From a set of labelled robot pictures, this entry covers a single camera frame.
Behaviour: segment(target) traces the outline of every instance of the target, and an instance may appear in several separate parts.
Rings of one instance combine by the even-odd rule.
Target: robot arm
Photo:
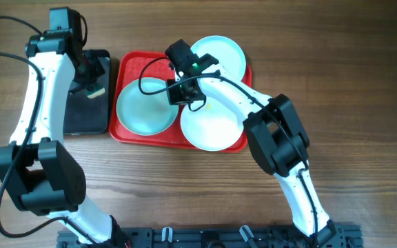
[[[21,211],[31,211],[37,216],[49,218],[64,217],[66,221],[59,222],[73,231],[83,244],[91,242],[68,222],[94,242],[121,242],[123,245],[125,238],[121,236],[120,227],[113,217],[85,196],[85,174],[63,146],[63,121],[70,85],[77,80],[78,87],[84,89],[84,82],[92,81],[87,79],[100,76],[93,74],[90,65],[85,62],[80,29],[78,12],[69,8],[51,9],[50,30],[32,36],[26,46],[29,60],[41,70],[43,76],[42,97],[34,131],[6,190]],[[26,137],[37,89],[37,73],[30,66],[21,118],[10,137],[10,145],[0,147],[1,181],[12,164],[13,154]],[[27,169],[34,161],[39,161],[42,169]]]
[[[309,139],[292,103],[286,96],[280,95],[273,99],[270,96],[253,90],[231,76],[210,55],[206,54],[198,58],[196,54],[192,54],[189,46],[182,40],[171,45],[165,53],[171,60],[176,74],[182,75],[181,78],[176,77],[177,81],[200,74],[220,74],[222,77],[237,84],[237,86],[241,87],[249,95],[255,97],[261,105],[264,105],[281,122],[281,125],[286,129],[292,141],[301,151],[303,158],[307,160],[306,148],[309,146]],[[204,94],[211,96],[233,111],[237,115],[238,121],[243,122],[247,140],[255,161],[266,173],[273,174],[279,181],[292,210],[295,226],[308,238],[315,232],[318,233],[323,229],[328,232],[326,226],[328,226],[330,221],[329,216],[320,204],[309,172],[307,170],[303,171],[301,176],[306,182],[308,192],[317,212],[317,231],[315,231],[314,215],[309,196],[306,194],[304,186],[298,178],[298,171],[304,169],[305,166],[280,130],[276,130],[273,134],[270,133],[268,125],[272,124],[272,121],[259,105],[254,104],[247,98],[246,94],[242,93],[232,84],[212,77],[199,78],[195,82],[183,85],[181,89],[173,88],[168,92],[168,98],[171,104],[184,104],[188,99],[202,99],[201,95]],[[317,239],[318,244],[321,244],[325,237]]]

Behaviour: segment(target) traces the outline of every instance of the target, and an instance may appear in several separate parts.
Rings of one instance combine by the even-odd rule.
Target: black mounting base
[[[322,248],[363,248],[362,234],[358,225],[335,223],[334,226],[337,231],[336,235]],[[309,243],[293,225],[251,228],[251,230],[258,248],[309,247]],[[129,248],[250,248],[235,228],[174,229],[171,242],[162,242],[161,229],[122,228],[122,231],[131,241]],[[90,247],[78,244],[77,237],[70,231],[60,231],[57,241],[58,248]]]

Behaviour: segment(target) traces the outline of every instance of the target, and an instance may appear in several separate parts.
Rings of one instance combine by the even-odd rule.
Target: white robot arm
[[[246,84],[237,81],[233,76],[227,73],[226,69],[221,65],[211,65],[208,69],[204,70],[203,73],[213,73],[220,70],[221,76],[237,83],[250,95],[254,96],[261,104],[267,105],[269,103],[270,96],[261,94],[256,90],[246,86]],[[250,113],[256,113],[261,108],[256,104],[251,104],[243,93],[237,90],[234,86],[229,83],[222,82],[218,79],[204,78],[199,79],[198,84],[202,93],[206,96],[211,96],[220,103],[224,104],[229,110],[237,115],[238,121],[243,122],[246,120]],[[304,233],[307,237],[314,233],[314,215],[312,213],[312,206],[309,202],[309,198],[303,188],[301,181],[298,179],[298,170],[303,169],[304,164],[300,162],[291,170],[289,170],[289,176],[280,176],[277,173],[274,174],[276,179],[279,181],[281,188],[284,191],[289,206],[292,210],[292,216],[295,226]],[[310,179],[309,171],[303,172],[307,188],[314,201],[316,211],[318,213],[318,231],[327,225],[329,216],[324,211],[320,204],[318,196],[316,195],[312,180]]]
[[[212,76],[198,78],[197,85],[199,86],[201,92],[195,89],[194,92],[196,93],[199,92],[199,93],[195,95],[189,95],[188,97],[189,99],[197,99],[200,97],[199,94],[201,93],[206,96],[211,96],[220,103],[224,104],[224,106],[226,106],[229,110],[235,113],[238,121],[244,124],[245,131],[249,132],[247,137],[248,137],[248,142],[251,145],[251,141],[253,141],[257,137],[255,137],[255,135],[249,135],[249,134],[252,134],[253,132],[252,130],[264,128],[265,125],[264,123],[261,123],[263,126],[260,125],[254,126],[252,129],[247,130],[247,127],[249,127],[250,125],[248,123],[252,123],[252,121],[249,120],[250,116],[253,113],[261,112],[262,107],[258,104],[254,104],[252,100],[247,97],[246,93],[248,93],[250,96],[253,96],[263,106],[268,106],[271,103],[271,101],[274,101],[273,98],[268,95],[261,94],[260,92],[257,92],[256,90],[246,86],[246,84],[235,79],[227,72],[227,70],[220,63],[218,63],[218,61],[215,58],[212,58],[210,55],[206,54],[205,56],[198,58],[195,54],[192,54],[192,52],[188,51],[188,49],[189,46],[187,46],[187,44],[184,41],[180,40],[177,43],[170,46],[170,48],[165,52],[176,70],[177,83],[179,83],[179,81],[186,82],[188,78],[191,78],[193,76],[198,76],[198,75],[205,76],[206,74],[208,75],[217,74],[220,77],[229,79],[229,81],[231,81],[232,83],[229,83],[224,80],[220,80],[217,77],[212,77]],[[239,88],[243,89],[245,93],[237,89],[237,87],[235,87],[234,84]],[[191,85],[189,82],[189,85],[183,88],[188,88],[188,87],[194,89],[195,86]],[[176,91],[175,89],[173,89],[172,91],[173,92],[168,93],[171,104],[185,102],[182,101],[181,96],[182,94],[187,94],[187,92],[180,92],[179,90]],[[294,113],[293,118],[296,118],[296,120],[293,121],[295,123],[290,123],[289,126],[300,123],[299,119],[297,119],[298,117],[296,116],[296,113],[293,110],[293,106],[290,103],[290,101],[287,101],[286,104],[283,105],[286,106],[291,105],[290,108],[292,108],[292,111]],[[263,133],[259,132],[258,134],[272,137],[272,134],[270,134],[267,130],[265,130],[265,132]],[[256,159],[257,163],[263,169],[265,168],[261,165],[262,163],[261,159],[259,159],[258,156],[256,156],[256,154],[253,152],[254,149],[255,150],[261,149],[261,153],[264,156],[264,155],[269,155],[269,154],[265,154],[267,153],[265,151],[269,149],[267,146],[282,145],[282,146],[290,147],[289,144],[286,144],[288,143],[288,141],[286,141],[284,138],[280,140],[281,144],[272,144],[274,140],[271,139],[272,142],[263,143],[260,144],[258,147],[255,147],[254,145],[258,144],[257,141],[258,140],[253,141],[252,142],[253,146],[251,146],[250,148],[253,157]],[[280,156],[295,156],[294,152],[291,149],[289,149],[289,151],[291,151],[289,154],[286,155],[279,154],[276,158],[273,158],[272,160],[269,157],[268,158],[269,163],[266,166],[273,166],[274,163],[276,164],[279,163],[276,160],[280,159]],[[293,163],[288,163],[286,165],[287,168],[284,169],[285,172],[283,172],[283,170],[280,171],[278,168],[276,171],[274,171],[273,169],[270,170],[269,168],[265,169],[265,171],[269,174],[273,174],[279,181],[280,186],[282,187],[286,199],[289,202],[289,206],[292,210],[293,222],[295,226],[304,235],[310,237],[315,232],[320,232],[323,228],[327,226],[329,222],[329,216],[324,211],[323,207],[320,204],[320,201],[318,199],[318,196],[316,195],[316,191],[312,184],[309,171],[304,169],[305,165],[303,164],[303,162],[301,160],[299,162],[295,162],[295,159],[287,159],[287,160],[292,161]],[[298,178],[299,171],[301,171],[301,176],[304,178],[309,195],[307,194],[307,191],[304,188],[303,182],[301,181],[301,179]],[[310,197],[313,200],[313,204],[315,206],[315,210],[317,213],[318,230],[315,230],[314,213],[313,213],[314,209],[312,209],[312,204],[310,203],[311,200]]]
[[[29,145],[39,144],[43,138],[50,141],[58,141],[63,144],[63,119],[65,104],[67,102],[68,89],[74,78],[75,68],[68,54],[57,54],[56,52],[40,52],[30,57],[43,75],[43,93],[39,108],[39,114],[35,121],[36,130],[32,133]],[[10,143],[16,142],[21,145],[26,136],[26,129],[32,115],[34,101],[37,96],[37,76],[33,68],[29,67],[29,81],[26,99],[19,119],[18,125],[10,137]],[[112,218],[101,211],[87,196],[78,206],[77,211],[51,211],[47,217],[68,217],[73,224],[83,232],[90,235],[96,242],[105,242],[111,239]],[[79,241],[85,244],[91,242],[68,224],[63,223],[72,230]]]

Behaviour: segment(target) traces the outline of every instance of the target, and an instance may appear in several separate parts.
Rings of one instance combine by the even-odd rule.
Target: white bowl
[[[239,81],[243,78],[246,71],[246,57],[240,46],[235,41],[213,35],[197,41],[191,47],[191,51],[199,57],[210,54],[218,59],[220,64],[231,76]]]
[[[202,104],[202,101],[193,102],[191,109]],[[196,112],[185,107],[180,126],[193,146],[210,152],[231,147],[243,133],[243,124],[237,121],[237,116],[212,97],[208,97],[206,105]]]
[[[177,117],[179,107],[170,105],[166,92],[144,95],[138,87],[139,80],[127,85],[119,94],[116,114],[121,124],[130,132],[149,136],[165,131]],[[143,78],[142,89],[153,92],[166,87],[163,80]]]

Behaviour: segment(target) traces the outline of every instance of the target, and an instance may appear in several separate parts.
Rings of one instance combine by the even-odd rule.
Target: plate
[[[191,109],[202,104],[202,101],[193,102]],[[196,112],[185,107],[180,126],[193,146],[210,152],[231,147],[243,133],[243,124],[237,121],[236,115],[212,97],[207,97],[206,105]]]
[[[246,71],[246,57],[235,41],[218,35],[205,37],[191,47],[191,51],[199,57],[210,54],[234,78],[241,81]]]
[[[177,117],[179,107],[170,105],[165,92],[144,95],[138,86],[139,80],[127,85],[119,94],[116,114],[120,123],[130,132],[149,136],[165,131]],[[155,78],[143,78],[142,89],[146,92],[161,90],[166,82]]]

